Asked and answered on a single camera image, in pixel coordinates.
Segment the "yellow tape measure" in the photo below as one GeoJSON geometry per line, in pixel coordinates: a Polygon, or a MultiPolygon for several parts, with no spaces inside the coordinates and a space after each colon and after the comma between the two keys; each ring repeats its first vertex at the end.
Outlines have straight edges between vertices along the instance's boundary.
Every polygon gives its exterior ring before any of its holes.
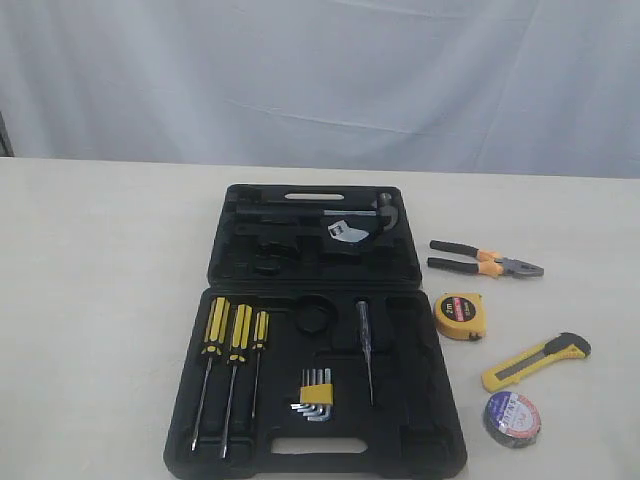
{"type": "Polygon", "coordinates": [[[486,335],[486,312],[479,293],[445,293],[436,300],[433,312],[437,330],[450,339],[478,341],[486,335]]]}

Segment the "pliers black orange handles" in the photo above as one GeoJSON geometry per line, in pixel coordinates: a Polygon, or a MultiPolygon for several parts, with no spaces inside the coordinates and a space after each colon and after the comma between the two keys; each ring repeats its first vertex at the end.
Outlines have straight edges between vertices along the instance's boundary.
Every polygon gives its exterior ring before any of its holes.
{"type": "Polygon", "coordinates": [[[428,257],[427,266],[433,269],[452,271],[467,275],[484,275],[492,278],[511,276],[513,278],[540,278],[544,269],[540,266],[509,257],[496,251],[483,250],[474,246],[431,240],[429,247],[433,250],[452,253],[473,258],[473,262],[461,262],[440,257],[428,257]]]}

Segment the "yellow black utility knife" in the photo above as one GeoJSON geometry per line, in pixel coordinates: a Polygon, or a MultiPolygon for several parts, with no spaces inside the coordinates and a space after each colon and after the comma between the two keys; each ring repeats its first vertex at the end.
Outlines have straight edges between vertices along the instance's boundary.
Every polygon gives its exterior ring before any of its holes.
{"type": "Polygon", "coordinates": [[[486,391],[495,393],[561,360],[586,359],[591,351],[591,344],[582,336],[562,332],[486,370],[481,382],[486,391]]]}

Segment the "black electrical tape roll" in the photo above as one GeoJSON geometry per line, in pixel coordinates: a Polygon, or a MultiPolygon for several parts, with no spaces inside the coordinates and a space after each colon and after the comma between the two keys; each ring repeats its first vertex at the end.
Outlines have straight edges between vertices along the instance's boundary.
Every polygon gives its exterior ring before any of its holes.
{"type": "Polygon", "coordinates": [[[538,409],[524,395],[501,391],[491,395],[484,419],[489,427],[509,438],[533,438],[541,429],[538,409]]]}

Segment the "black plastic tool case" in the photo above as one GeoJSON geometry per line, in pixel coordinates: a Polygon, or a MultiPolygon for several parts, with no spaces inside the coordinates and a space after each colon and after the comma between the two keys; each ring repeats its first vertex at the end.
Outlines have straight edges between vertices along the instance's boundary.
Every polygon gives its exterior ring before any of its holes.
{"type": "Polygon", "coordinates": [[[186,359],[164,462],[180,479],[251,479],[264,474],[370,474],[387,479],[447,479],[467,450],[402,194],[393,186],[234,184],[226,190],[186,359]],[[375,217],[238,215],[243,205],[369,209],[392,195],[395,227],[375,217]],[[357,244],[314,236],[272,240],[236,235],[248,222],[329,225],[345,220],[371,233],[357,244]],[[207,358],[211,303],[231,309],[223,355],[209,377],[199,442],[191,451],[207,358]],[[374,405],[370,405],[356,302],[369,307],[374,405]],[[219,458],[229,391],[229,343],[236,307],[253,308],[247,360],[238,368],[228,453],[219,458]],[[251,420],[256,314],[270,315],[256,418],[251,420]],[[330,368],[332,418],[308,422],[290,409],[301,372],[330,368]]]}

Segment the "clear voltage tester screwdriver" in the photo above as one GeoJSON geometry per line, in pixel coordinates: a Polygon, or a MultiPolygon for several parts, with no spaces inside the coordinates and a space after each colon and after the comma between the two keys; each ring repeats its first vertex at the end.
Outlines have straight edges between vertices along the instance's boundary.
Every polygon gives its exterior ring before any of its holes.
{"type": "Polygon", "coordinates": [[[358,300],[356,302],[356,310],[359,316],[359,334],[360,343],[363,351],[363,357],[367,369],[368,385],[369,385],[369,400],[370,405],[374,405],[374,386],[373,386],[373,374],[372,374],[372,344],[371,344],[371,328],[369,321],[369,307],[365,300],[358,300]]]}

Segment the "small yellow black screwdriver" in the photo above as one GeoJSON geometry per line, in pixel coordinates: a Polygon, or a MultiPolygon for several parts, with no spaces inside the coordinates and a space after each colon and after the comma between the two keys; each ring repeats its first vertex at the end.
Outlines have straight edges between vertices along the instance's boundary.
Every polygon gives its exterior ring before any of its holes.
{"type": "Polygon", "coordinates": [[[267,311],[260,310],[257,312],[255,323],[254,323],[252,343],[251,343],[251,350],[255,355],[254,386],[253,386],[252,406],[251,406],[252,421],[254,421],[256,418],[261,358],[262,358],[262,353],[266,349],[266,346],[268,344],[269,320],[270,320],[270,315],[267,311]]]}

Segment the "large yellow black screwdriver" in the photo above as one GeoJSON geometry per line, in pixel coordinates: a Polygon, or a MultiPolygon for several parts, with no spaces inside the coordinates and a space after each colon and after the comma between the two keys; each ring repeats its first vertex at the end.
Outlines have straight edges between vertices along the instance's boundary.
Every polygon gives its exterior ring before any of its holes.
{"type": "Polygon", "coordinates": [[[231,303],[227,297],[215,297],[211,303],[203,339],[202,354],[207,358],[207,361],[203,374],[199,403],[192,432],[192,452],[196,451],[199,442],[200,427],[206,400],[209,377],[212,372],[213,365],[217,363],[223,355],[230,309],[231,303]]]}

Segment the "medium yellow black screwdriver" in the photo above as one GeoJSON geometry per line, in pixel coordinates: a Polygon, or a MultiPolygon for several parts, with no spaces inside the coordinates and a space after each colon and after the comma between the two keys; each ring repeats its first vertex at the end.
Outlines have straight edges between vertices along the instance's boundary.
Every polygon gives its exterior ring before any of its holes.
{"type": "Polygon", "coordinates": [[[221,437],[221,447],[219,451],[220,459],[225,459],[228,453],[230,422],[237,371],[238,368],[247,360],[252,314],[253,308],[250,305],[240,304],[236,307],[229,343],[228,365],[231,367],[231,376],[221,437]]]}

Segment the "hex key set yellow holder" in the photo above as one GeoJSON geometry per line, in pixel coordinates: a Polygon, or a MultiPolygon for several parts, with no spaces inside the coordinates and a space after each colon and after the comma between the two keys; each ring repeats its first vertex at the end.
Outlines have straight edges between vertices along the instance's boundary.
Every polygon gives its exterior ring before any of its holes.
{"type": "Polygon", "coordinates": [[[334,407],[333,378],[330,368],[311,368],[301,372],[297,402],[290,404],[293,412],[308,422],[323,423],[332,418],[334,407]]]}

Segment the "white backdrop curtain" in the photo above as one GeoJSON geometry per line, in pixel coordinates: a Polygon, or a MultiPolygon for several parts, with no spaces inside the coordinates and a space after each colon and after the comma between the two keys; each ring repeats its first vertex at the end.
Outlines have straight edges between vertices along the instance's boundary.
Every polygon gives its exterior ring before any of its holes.
{"type": "Polygon", "coordinates": [[[5,1],[16,155],[639,174],[635,1],[5,1]]]}

